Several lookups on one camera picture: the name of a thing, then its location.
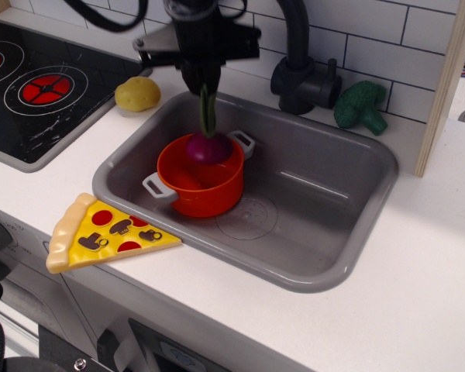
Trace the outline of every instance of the white tile wall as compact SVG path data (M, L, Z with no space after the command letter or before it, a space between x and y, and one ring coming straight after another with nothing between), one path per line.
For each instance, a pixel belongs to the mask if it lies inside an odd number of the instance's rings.
M424 9L410 9L403 45L431 52L445 53L455 16Z
M138 0L85 0L98 11L128 22ZM310 54L319 63L335 57L343 88L370 80L387 89L379 109L397 121L426 122L460 0L305 0L310 22ZM219 0L241 9L240 0ZM63 0L11 0L11 5L65 22L93 28ZM275 0L249 0L241 22L261 28L260 60L227 67L270 78L286 52L286 27ZM119 35L134 39L170 22L162 0L150 0L144 25Z

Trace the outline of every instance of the black stovetop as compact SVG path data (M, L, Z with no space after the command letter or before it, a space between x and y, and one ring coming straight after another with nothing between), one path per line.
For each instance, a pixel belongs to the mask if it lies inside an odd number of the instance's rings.
M141 72L137 62L0 22L0 161L44 167Z

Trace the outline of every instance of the gray sink basin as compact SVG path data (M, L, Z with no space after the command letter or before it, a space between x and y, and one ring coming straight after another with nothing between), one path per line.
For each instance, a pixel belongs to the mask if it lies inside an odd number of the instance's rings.
M398 176L379 142L219 94L218 130L241 129L257 145L245 188L231 210L194 219L142 186L160 151L199 131L198 98L172 98L97 170L97 198L148 221L198 250L296 292L344 281L356 264Z

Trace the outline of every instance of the pepperoni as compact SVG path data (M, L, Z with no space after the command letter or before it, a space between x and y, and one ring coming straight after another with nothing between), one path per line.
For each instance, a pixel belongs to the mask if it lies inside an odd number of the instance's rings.
M121 244L117 252L123 252L125 250L137 250L138 248L141 248L141 245L139 245L137 242L129 241Z
M141 219L138 219L134 215L131 215L129 218L131 219L131 221L133 221L133 226L134 227L144 227L144 226L148 225L148 222L145 222L145 221L143 221Z
M91 221L96 226L105 226L109 224L113 218L114 218L114 215L112 214L112 212L107 211L107 210L101 210L101 211L96 212L93 215L93 217L91 217Z

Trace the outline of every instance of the pizza crust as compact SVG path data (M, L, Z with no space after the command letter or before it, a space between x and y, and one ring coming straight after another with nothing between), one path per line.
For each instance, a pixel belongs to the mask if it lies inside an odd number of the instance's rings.
M92 195L80 194L55 226L46 258L46 268L50 273L59 274L69 267L69 249L74 244L76 232L79 230L88 208L96 201L97 198Z

